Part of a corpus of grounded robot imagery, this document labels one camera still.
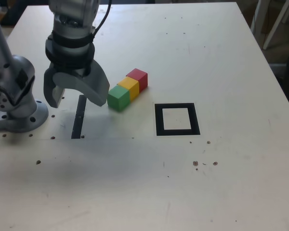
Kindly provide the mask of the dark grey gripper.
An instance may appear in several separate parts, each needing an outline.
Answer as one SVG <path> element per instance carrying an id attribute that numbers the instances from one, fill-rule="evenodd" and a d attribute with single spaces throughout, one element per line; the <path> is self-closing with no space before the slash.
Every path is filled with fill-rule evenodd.
<path id="1" fill-rule="evenodd" d="M 103 106 L 109 87 L 104 70 L 95 60 L 89 64 L 51 63 L 44 73 L 44 97 L 53 108 L 59 107 L 65 89 L 77 90 L 93 104 Z"/>

